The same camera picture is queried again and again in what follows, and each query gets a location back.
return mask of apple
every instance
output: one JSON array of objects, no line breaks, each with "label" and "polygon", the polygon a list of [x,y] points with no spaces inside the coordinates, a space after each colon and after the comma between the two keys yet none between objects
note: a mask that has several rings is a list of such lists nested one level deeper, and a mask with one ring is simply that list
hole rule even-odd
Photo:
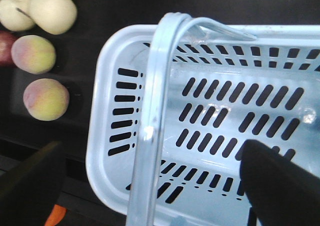
[{"label": "apple", "polygon": [[59,35],[71,28],[77,8],[72,0],[30,0],[29,13],[43,30]]},{"label": "apple", "polygon": [[12,33],[0,30],[0,67],[1,66],[14,66],[11,57],[11,48],[17,37]]},{"label": "apple", "polygon": [[29,30],[35,23],[28,14],[30,0],[0,0],[0,22],[12,31]]}]

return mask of black surface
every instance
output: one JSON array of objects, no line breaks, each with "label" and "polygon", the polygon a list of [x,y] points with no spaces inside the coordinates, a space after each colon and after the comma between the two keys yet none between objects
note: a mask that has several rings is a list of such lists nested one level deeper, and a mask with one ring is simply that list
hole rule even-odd
[{"label": "black surface", "polygon": [[320,225],[320,179],[263,143],[245,141],[240,177],[263,226]]},{"label": "black surface", "polygon": [[[0,68],[0,139],[31,149],[52,140],[62,141],[67,158],[79,162],[78,166],[68,166],[68,172],[77,175],[80,182],[86,181],[84,160],[96,61],[105,41],[117,30],[132,24],[157,24],[165,13],[173,11],[207,16],[226,24],[320,24],[320,0],[73,1],[79,14],[67,33],[51,35],[39,27],[17,33],[49,39],[56,47],[57,63],[50,73],[42,75]],[[33,119],[22,102],[25,87],[46,77],[57,79],[70,91],[67,113],[52,122]],[[74,186],[70,193],[77,191]],[[77,208],[77,204],[69,200],[65,206]]]},{"label": "black surface", "polygon": [[43,226],[65,179],[65,155],[50,143],[0,177],[0,225]]}]

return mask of peach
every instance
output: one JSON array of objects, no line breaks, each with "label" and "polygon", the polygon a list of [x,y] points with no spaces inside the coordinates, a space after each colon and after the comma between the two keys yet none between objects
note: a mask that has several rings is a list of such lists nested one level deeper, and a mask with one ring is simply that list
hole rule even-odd
[{"label": "peach", "polygon": [[68,108],[69,92],[56,80],[47,78],[36,80],[24,91],[23,103],[28,112],[38,120],[56,120]]},{"label": "peach", "polygon": [[11,49],[16,66],[32,74],[50,71],[56,62],[55,52],[50,41],[37,35],[20,37]]}]

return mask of basket slot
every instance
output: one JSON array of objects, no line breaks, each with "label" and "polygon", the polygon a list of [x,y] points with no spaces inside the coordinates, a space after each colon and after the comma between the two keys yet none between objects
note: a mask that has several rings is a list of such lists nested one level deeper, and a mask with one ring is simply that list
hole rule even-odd
[{"label": "basket slot", "polygon": [[269,138],[272,138],[276,134],[277,130],[280,128],[280,126],[284,121],[285,121],[284,117],[282,116],[276,117],[276,119],[274,120],[274,122],[272,123],[268,131],[266,132],[266,136]]},{"label": "basket slot", "polygon": [[184,121],[186,119],[186,116],[188,115],[188,113],[190,112],[192,108],[192,105],[190,103],[188,103],[187,105],[185,105],[182,113],[179,116],[179,120],[180,121]]},{"label": "basket slot", "polygon": [[288,149],[283,157],[285,157],[288,160],[291,160],[295,156],[295,154],[296,154],[296,151],[294,149]]},{"label": "basket slot", "polygon": [[176,165],[176,163],[170,163],[170,164],[168,164],[168,166],[165,167],[165,168],[161,171],[161,173],[162,173],[162,174],[168,173],[175,165]]},{"label": "basket slot", "polygon": [[224,99],[224,96],[226,95],[226,93],[228,92],[228,90],[231,87],[231,81],[226,81],[223,85],[223,87],[221,88],[220,92],[218,93],[218,95],[216,96],[216,99],[221,101]]},{"label": "basket slot", "polygon": [[228,178],[226,179],[226,181],[225,181],[225,184],[224,184],[222,190],[225,191],[225,192],[229,192],[230,189],[231,189],[231,186],[232,186],[233,181],[234,181],[233,178],[228,177]]},{"label": "basket slot", "polygon": [[130,149],[130,145],[129,145],[129,144],[122,145],[122,146],[119,146],[119,147],[110,149],[110,150],[108,151],[108,156],[116,155],[116,154],[125,152],[125,151],[127,151],[127,150],[129,150],[129,149]]},{"label": "basket slot", "polygon": [[197,88],[195,89],[195,92],[193,93],[194,98],[199,97],[201,91],[204,89],[205,85],[207,83],[207,79],[202,79],[200,81],[200,84],[197,86]]},{"label": "basket slot", "polygon": [[197,171],[198,171],[198,169],[192,168],[192,169],[188,172],[188,174],[185,176],[184,180],[190,181],[190,180],[193,178],[193,176],[195,175],[195,173],[196,173]]},{"label": "basket slot", "polygon": [[290,97],[290,99],[288,100],[288,102],[285,104],[285,108],[287,110],[292,110],[303,94],[304,94],[304,89],[301,87],[297,88],[292,94],[292,96]]},{"label": "basket slot", "polygon": [[198,147],[198,151],[199,152],[203,152],[205,150],[205,148],[207,147],[207,145],[208,145],[209,141],[211,140],[211,138],[212,138],[212,134],[207,133],[205,135],[205,137],[203,138],[203,140],[199,144],[199,147]]},{"label": "basket slot", "polygon": [[182,192],[184,188],[182,186],[177,186],[175,190],[169,195],[169,197],[165,200],[167,204],[172,204],[179,194]]},{"label": "basket slot", "polygon": [[249,124],[252,122],[254,117],[255,117],[255,114],[253,112],[249,112],[244,118],[244,120],[242,121],[242,123],[240,124],[238,128],[239,132],[243,133],[244,131],[246,131],[246,129],[248,128]]},{"label": "basket slot", "polygon": [[133,124],[133,120],[123,120],[123,121],[116,121],[111,123],[112,129],[118,129],[123,127],[129,127]]},{"label": "basket slot", "polygon": [[288,126],[286,127],[286,129],[284,130],[284,132],[282,133],[281,138],[283,140],[288,140],[299,124],[300,124],[299,119],[297,118],[292,119],[288,124]]},{"label": "basket slot", "polygon": [[238,140],[236,138],[232,138],[229,143],[227,144],[226,148],[224,149],[224,151],[222,152],[222,156],[224,158],[227,158],[231,151],[234,149],[234,147],[236,146]]},{"label": "basket slot", "polygon": [[129,89],[129,90],[135,90],[137,88],[137,84],[136,83],[131,83],[131,82],[121,82],[118,81],[116,83],[116,87],[118,89]]},{"label": "basket slot", "polygon": [[184,142],[185,138],[187,137],[188,133],[189,133],[189,130],[188,129],[184,129],[181,132],[181,134],[180,134],[178,140],[176,141],[175,145],[180,147],[182,145],[182,143]]},{"label": "basket slot", "polygon": [[249,88],[248,92],[245,94],[244,98],[242,99],[242,103],[245,105],[249,104],[249,102],[253,98],[253,96],[256,93],[256,91],[258,90],[258,88],[259,88],[258,84],[256,84],[256,83],[252,84],[251,87]]},{"label": "basket slot", "polygon": [[157,199],[169,188],[170,185],[171,183],[169,182],[165,182],[163,185],[161,185],[157,192]]},{"label": "basket slot", "polygon": [[186,169],[187,167],[185,165],[181,165],[173,174],[172,177],[179,177],[181,173]]},{"label": "basket slot", "polygon": [[242,186],[242,182],[239,182],[238,190],[236,191],[236,194],[239,196],[244,196],[245,195],[245,190]]},{"label": "basket slot", "polygon": [[125,68],[118,69],[119,75],[130,76],[130,77],[138,77],[139,73],[136,70],[130,70]]},{"label": "basket slot", "polygon": [[235,87],[234,91],[232,92],[231,96],[229,97],[229,101],[231,103],[234,103],[237,100],[237,98],[239,97],[244,87],[245,87],[245,84],[243,82],[238,83],[238,85]]},{"label": "basket slot", "polygon": [[207,110],[206,114],[204,115],[203,119],[201,120],[201,124],[203,126],[207,125],[209,120],[211,119],[212,115],[216,111],[216,108],[213,106],[210,106],[209,109]]},{"label": "basket slot", "polygon": [[219,85],[218,80],[214,80],[210,87],[208,88],[207,92],[205,93],[204,97],[205,99],[210,99],[214,91],[216,90],[217,86]]},{"label": "basket slot", "polygon": [[227,116],[228,110],[226,108],[221,109],[220,113],[218,114],[217,118],[215,119],[213,126],[215,128],[218,128],[222,121],[225,119]]},{"label": "basket slot", "polygon": [[200,136],[200,132],[198,130],[193,133],[193,135],[191,136],[189,142],[186,145],[186,148],[188,150],[193,148],[193,146],[195,145],[195,143],[198,140],[199,136]]},{"label": "basket slot", "polygon": [[211,180],[211,182],[209,184],[209,187],[213,188],[213,189],[216,188],[218,183],[219,183],[220,178],[221,178],[221,175],[215,174],[213,179]]},{"label": "basket slot", "polygon": [[278,146],[273,146],[272,150],[279,153],[280,152],[280,148]]},{"label": "basket slot", "polygon": [[190,78],[190,80],[188,81],[188,83],[186,84],[185,88],[182,91],[182,95],[183,96],[187,96],[188,93],[190,92],[192,86],[194,85],[196,79],[195,78]]},{"label": "basket slot", "polygon": [[129,115],[133,114],[135,109],[133,107],[131,108],[116,108],[112,110],[113,115]]},{"label": "basket slot", "polygon": [[210,154],[215,155],[218,149],[220,148],[221,144],[224,142],[224,140],[224,136],[219,135],[210,149]]},{"label": "basket slot", "polygon": [[279,56],[279,48],[277,48],[277,47],[270,47],[270,48],[269,48],[269,56],[270,56],[270,57],[278,57],[278,56]]},{"label": "basket slot", "polygon": [[235,154],[235,159],[240,161],[242,159],[242,153],[244,151],[244,145],[242,144],[241,147],[239,148],[238,152]]},{"label": "basket slot", "polygon": [[116,142],[116,141],[120,141],[120,140],[125,140],[131,137],[131,132],[126,132],[126,133],[121,133],[118,135],[112,135],[110,136],[109,141],[110,142]]},{"label": "basket slot", "polygon": [[277,92],[277,94],[275,95],[275,97],[273,98],[273,100],[271,101],[270,106],[272,108],[277,108],[288,91],[289,91],[288,87],[282,86],[280,90]]},{"label": "basket slot", "polygon": [[203,105],[198,105],[196,107],[195,112],[192,114],[192,116],[190,118],[190,123],[194,124],[196,122],[197,118],[199,117],[199,115],[201,114],[203,109],[204,109]]},{"label": "basket slot", "polygon": [[267,85],[264,88],[264,90],[262,91],[259,98],[256,100],[255,104],[257,106],[262,106],[265,103],[265,101],[267,100],[267,98],[269,97],[269,95],[271,94],[273,89],[274,89],[274,87],[272,85]]},{"label": "basket slot", "polygon": [[204,181],[206,180],[208,175],[209,175],[208,171],[203,171],[202,174],[200,175],[200,177],[198,178],[198,180],[196,181],[196,183],[198,185],[202,185],[204,183]]},{"label": "basket slot", "polygon": [[266,125],[267,121],[269,120],[269,115],[263,114],[260,119],[258,120],[257,124],[255,127],[252,129],[252,133],[254,135],[258,135],[262,128]]}]

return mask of fruit display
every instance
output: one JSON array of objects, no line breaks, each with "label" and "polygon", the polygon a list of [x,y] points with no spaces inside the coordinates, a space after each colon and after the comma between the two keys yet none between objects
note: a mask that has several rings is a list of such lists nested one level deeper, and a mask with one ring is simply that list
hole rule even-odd
[{"label": "fruit display", "polygon": [[72,0],[0,0],[0,22],[12,31],[29,30],[37,24],[46,32],[67,32],[77,18]]},{"label": "fruit display", "polygon": [[0,67],[14,66],[11,49],[17,37],[10,32],[0,30]]},{"label": "fruit display", "polygon": [[30,0],[0,0],[0,22],[12,31],[29,30],[35,23],[28,15]]},{"label": "fruit display", "polygon": [[32,74],[50,71],[56,62],[56,51],[47,39],[37,35],[20,37],[12,46],[12,59],[21,70]]},{"label": "fruit display", "polygon": [[39,79],[27,86],[23,103],[36,119],[51,121],[61,117],[69,104],[69,92],[58,81]]},{"label": "fruit display", "polygon": [[[58,35],[67,32],[76,18],[72,0],[0,0],[0,23],[10,31],[26,31],[37,24]],[[18,38],[0,31],[0,67],[17,66],[38,75],[50,71],[55,62],[56,50],[49,40],[34,34]],[[56,80],[38,79],[24,90],[23,103],[34,118],[52,121],[66,112],[69,92]]]}]

